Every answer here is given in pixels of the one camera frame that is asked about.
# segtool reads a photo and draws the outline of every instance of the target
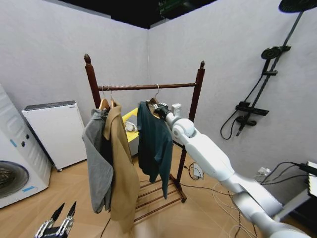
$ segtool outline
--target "black ceiling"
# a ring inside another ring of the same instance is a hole
[[[110,15],[113,20],[150,28],[165,18],[176,18],[215,0],[62,1]]]

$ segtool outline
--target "electrical outlet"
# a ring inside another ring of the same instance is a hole
[[[198,164],[194,163],[194,175],[198,178],[204,179],[203,173],[202,168],[200,168]]]
[[[269,168],[261,167],[261,168],[258,170],[258,175],[267,176],[269,173],[271,173],[271,170],[270,170]]]

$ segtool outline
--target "washing machine door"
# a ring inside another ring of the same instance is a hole
[[[28,180],[29,173],[23,166],[14,162],[0,161],[0,198],[19,191]]]

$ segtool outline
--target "power strip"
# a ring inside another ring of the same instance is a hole
[[[203,172],[202,168],[199,167],[198,164],[194,163],[193,170],[194,170],[194,176],[204,179],[204,175],[203,175],[204,172]]]

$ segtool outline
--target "white wall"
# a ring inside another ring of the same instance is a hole
[[[257,107],[270,110],[258,125],[224,141],[220,127],[260,76],[268,47],[284,42],[297,15],[278,10],[276,0],[219,0],[150,29],[151,83],[194,82],[200,61],[206,73],[196,126],[229,156],[237,172],[253,176],[282,161],[316,161],[317,10],[305,12],[289,41],[291,51]],[[161,90],[158,98],[183,104],[188,115],[192,89]],[[229,133],[230,126],[224,131]],[[285,202],[302,189],[302,179],[269,190]]]
[[[273,168],[285,160],[316,161],[316,9],[303,15],[289,42],[292,50],[281,58],[278,76],[259,100],[268,116],[224,141],[220,127],[257,81],[262,51],[283,43],[295,14],[279,12],[276,0],[219,0],[148,32],[54,1],[0,0],[0,83],[19,110],[76,100],[86,123],[94,103],[84,53],[92,58],[99,85],[194,82],[205,60],[195,123],[228,154],[237,172],[253,176],[260,166]],[[115,91],[113,96],[125,113],[155,92]],[[158,95],[169,104],[182,103],[184,116],[191,97],[192,88]],[[299,179],[269,189],[285,202],[302,187]]]
[[[94,102],[85,53],[99,85],[147,82],[146,29],[44,0],[0,4],[0,83],[19,111],[26,105],[75,100],[87,123]],[[113,97],[125,113],[146,94],[113,92]]]

